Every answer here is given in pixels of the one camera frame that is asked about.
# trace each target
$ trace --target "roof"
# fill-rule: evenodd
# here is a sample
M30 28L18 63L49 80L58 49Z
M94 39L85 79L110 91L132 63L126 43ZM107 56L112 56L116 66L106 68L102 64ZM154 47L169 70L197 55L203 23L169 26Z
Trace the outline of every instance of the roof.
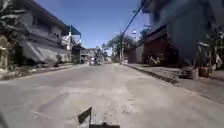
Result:
M68 35L68 32L70 30L70 26L66 25L64 22L62 22L60 19L58 19L56 16L51 14L47 9L43 8L41 5L39 5L34 0L24 0L25 6L32 10L36 15L39 15L47 20L49 22L55 24L57 27L59 27L62 30L62 35ZM81 35L81 33L75 29L73 26L73 34L74 35Z

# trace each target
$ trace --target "awning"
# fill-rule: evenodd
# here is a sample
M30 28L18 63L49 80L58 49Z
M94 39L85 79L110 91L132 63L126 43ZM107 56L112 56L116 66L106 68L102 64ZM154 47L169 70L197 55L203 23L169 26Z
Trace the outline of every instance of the awning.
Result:
M21 42L20 45L23 48L23 55L26 58L32 59L35 62L57 61L57 55L61 55L62 61L69 61L69 51L52 47L49 45L33 43L30 41Z

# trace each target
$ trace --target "concrete road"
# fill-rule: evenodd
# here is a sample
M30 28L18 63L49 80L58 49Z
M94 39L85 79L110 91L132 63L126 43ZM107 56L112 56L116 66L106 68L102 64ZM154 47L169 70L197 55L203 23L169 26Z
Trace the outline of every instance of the concrete road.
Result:
M76 128L77 115L89 107L93 124L224 127L224 105L116 64L0 83L0 110L9 128Z

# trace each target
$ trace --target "building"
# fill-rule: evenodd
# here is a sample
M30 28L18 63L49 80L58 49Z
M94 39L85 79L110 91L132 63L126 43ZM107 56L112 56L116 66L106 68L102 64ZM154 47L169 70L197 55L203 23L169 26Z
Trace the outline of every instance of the building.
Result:
M97 50L97 48L83 49L81 51L81 56L84 57L86 60L90 60L92 57L95 57Z
M71 45L72 41L69 40L66 44L62 37L69 35L71 27L33 0L25 0L22 5L26 13L20 16L19 21L29 33L25 40L20 42L24 63L55 62L57 55L61 56L63 62L70 61L71 51L67 50L67 46ZM72 34L81 35L74 27Z
M147 39L135 51L135 61L142 61L148 51L165 53L174 46L179 59L193 60L198 42L204 41L212 23L224 23L223 0L142 0L144 13L150 18Z

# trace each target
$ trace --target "blue sky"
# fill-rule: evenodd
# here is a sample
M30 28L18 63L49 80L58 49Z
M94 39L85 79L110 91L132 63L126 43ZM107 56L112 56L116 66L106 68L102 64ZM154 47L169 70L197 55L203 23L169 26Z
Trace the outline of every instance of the blue sky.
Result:
M82 33L86 48L101 46L128 24L140 0L35 0L68 25ZM147 15L140 13L129 28L139 32L149 23Z

